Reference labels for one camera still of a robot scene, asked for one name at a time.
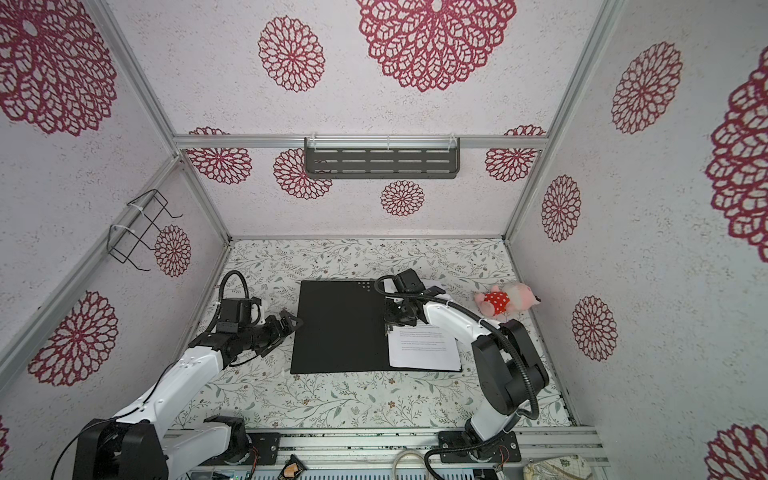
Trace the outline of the printed paper sheet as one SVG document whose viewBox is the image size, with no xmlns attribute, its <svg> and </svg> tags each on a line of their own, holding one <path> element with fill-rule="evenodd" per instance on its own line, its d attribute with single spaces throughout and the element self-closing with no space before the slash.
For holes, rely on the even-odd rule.
<svg viewBox="0 0 768 480">
<path fill-rule="evenodd" d="M 441 372 L 462 369 L 456 340 L 438 327 L 394 327 L 387 335 L 387 343 L 393 368 Z"/>
</svg>

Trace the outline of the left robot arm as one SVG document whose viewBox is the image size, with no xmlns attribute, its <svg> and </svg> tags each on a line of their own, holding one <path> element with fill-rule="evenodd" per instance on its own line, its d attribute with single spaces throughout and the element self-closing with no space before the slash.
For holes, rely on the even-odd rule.
<svg viewBox="0 0 768 480">
<path fill-rule="evenodd" d="M 173 429 L 179 413 L 238 356 L 265 357 L 301 328 L 287 310 L 262 317 L 256 297 L 220 301 L 205 331 L 134 402 L 91 420 L 70 441 L 75 479 L 177 479 L 211 460 L 242 464 L 252 454 L 243 419 L 214 415 L 191 430 Z"/>
</svg>

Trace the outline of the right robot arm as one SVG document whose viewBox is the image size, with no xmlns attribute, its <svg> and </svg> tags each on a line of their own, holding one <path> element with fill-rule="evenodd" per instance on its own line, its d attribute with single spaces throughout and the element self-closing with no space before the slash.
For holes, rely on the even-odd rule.
<svg viewBox="0 0 768 480">
<path fill-rule="evenodd" d="M 483 317 L 442 288 L 425 286 L 412 269 L 376 279 L 373 289 L 385 298 L 385 317 L 393 326 L 436 327 L 471 348 L 484 400 L 466 423 L 465 446 L 496 441 L 520 419 L 540 417 L 539 394 L 550 378 L 521 322 Z"/>
</svg>

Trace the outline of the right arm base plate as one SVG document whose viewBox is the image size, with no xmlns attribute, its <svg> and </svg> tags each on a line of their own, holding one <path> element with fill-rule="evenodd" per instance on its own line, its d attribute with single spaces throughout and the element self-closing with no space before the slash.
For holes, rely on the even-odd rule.
<svg viewBox="0 0 768 480">
<path fill-rule="evenodd" d="M 489 440 L 480 440 L 466 431 L 438 433 L 440 461 L 453 463 L 515 463 L 522 459 L 521 449 L 513 431 L 502 430 Z"/>
</svg>

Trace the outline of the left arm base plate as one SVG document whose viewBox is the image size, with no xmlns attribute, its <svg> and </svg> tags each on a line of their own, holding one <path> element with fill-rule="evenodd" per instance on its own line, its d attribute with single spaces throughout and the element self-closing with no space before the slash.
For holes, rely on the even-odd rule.
<svg viewBox="0 0 768 480">
<path fill-rule="evenodd" d="M 230 427 L 227 449 L 207 461 L 208 465 L 266 465 L 276 463 L 281 439 L 280 433 L 250 432 L 245 419 L 236 416 L 214 415 L 205 423 L 224 424 Z"/>
</svg>

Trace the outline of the blue black folder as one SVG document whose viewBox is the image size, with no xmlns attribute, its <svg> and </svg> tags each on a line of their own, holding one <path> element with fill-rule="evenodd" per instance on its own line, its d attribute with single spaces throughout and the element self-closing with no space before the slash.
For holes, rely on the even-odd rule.
<svg viewBox="0 0 768 480">
<path fill-rule="evenodd" d="M 392 366 L 385 298 L 368 280 L 303 280 L 292 374 L 408 371 Z"/>
</svg>

